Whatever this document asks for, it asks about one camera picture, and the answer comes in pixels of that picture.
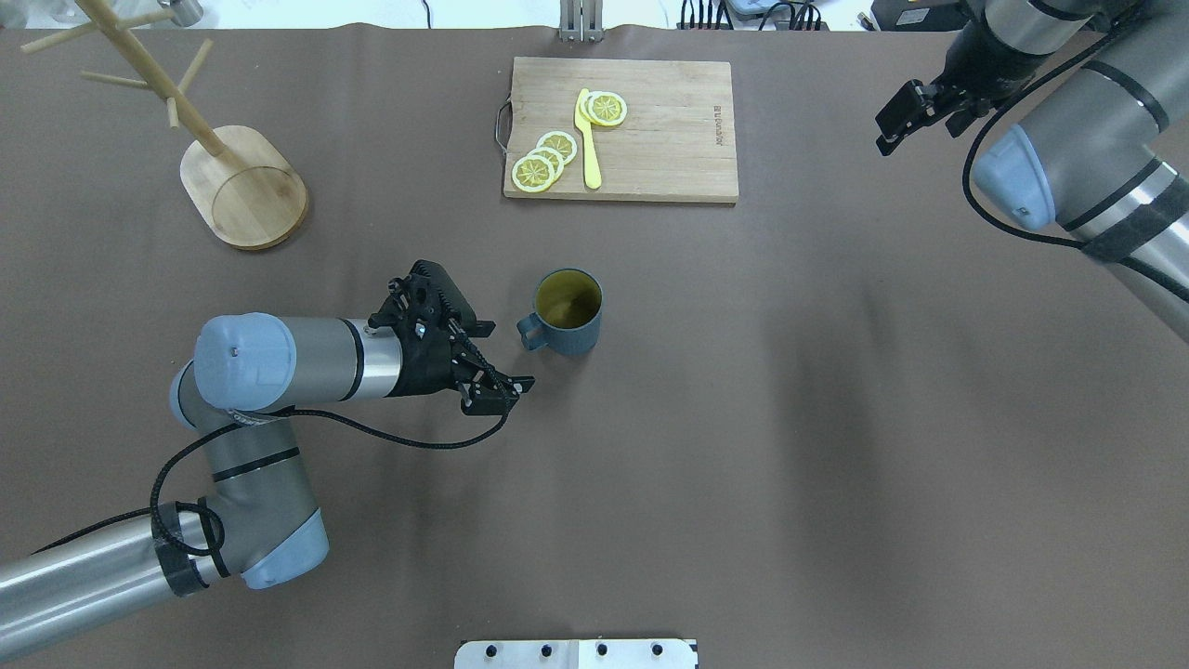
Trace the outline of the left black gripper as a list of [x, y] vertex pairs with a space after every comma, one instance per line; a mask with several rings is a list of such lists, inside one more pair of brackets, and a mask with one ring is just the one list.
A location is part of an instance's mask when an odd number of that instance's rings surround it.
[[476, 339], [490, 337], [493, 321], [476, 316], [470, 301], [438, 261], [419, 259], [404, 278], [389, 283], [389, 296], [369, 317], [377, 332], [400, 341], [398, 381], [390, 397], [424, 397], [442, 390], [463, 395], [463, 414], [510, 414], [535, 385], [534, 375], [504, 375], [479, 361]]

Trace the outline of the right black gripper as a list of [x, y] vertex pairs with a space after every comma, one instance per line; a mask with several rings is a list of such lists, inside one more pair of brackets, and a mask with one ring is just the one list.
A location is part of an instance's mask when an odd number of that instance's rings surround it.
[[875, 115], [880, 130], [876, 149], [883, 157], [891, 156], [905, 137], [942, 122], [948, 135], [960, 138], [976, 120], [989, 114], [988, 97], [979, 97], [955, 86], [927, 86], [919, 80], [910, 80]]

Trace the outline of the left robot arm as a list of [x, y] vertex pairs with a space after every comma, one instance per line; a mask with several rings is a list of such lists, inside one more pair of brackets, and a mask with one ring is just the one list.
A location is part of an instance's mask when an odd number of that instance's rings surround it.
[[505, 375], [477, 340], [449, 273], [415, 261], [369, 318], [206, 322], [170, 405], [197, 433], [152, 482], [144, 509], [97, 522], [4, 566], [4, 661], [83, 635], [233, 575], [254, 591], [312, 572], [331, 551], [292, 419], [317, 416], [396, 444], [323, 403], [457, 391], [468, 416], [505, 423], [534, 377]]

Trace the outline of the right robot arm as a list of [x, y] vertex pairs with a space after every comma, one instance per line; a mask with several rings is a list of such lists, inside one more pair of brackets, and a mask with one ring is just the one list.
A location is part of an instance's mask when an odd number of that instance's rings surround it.
[[931, 82], [910, 80], [879, 111], [891, 154], [919, 128], [989, 131], [1046, 86], [1038, 69], [1084, 27], [1103, 34], [1052, 77], [1065, 81], [962, 169], [971, 209], [1032, 242], [1078, 250], [1185, 337], [1185, 176], [1150, 145], [1185, 119], [1184, 1], [973, 1]]

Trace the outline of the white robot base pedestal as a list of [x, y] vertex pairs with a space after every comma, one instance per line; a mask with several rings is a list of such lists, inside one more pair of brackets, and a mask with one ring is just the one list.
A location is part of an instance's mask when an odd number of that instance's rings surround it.
[[454, 668], [699, 668], [682, 638], [493, 639], [458, 648]]

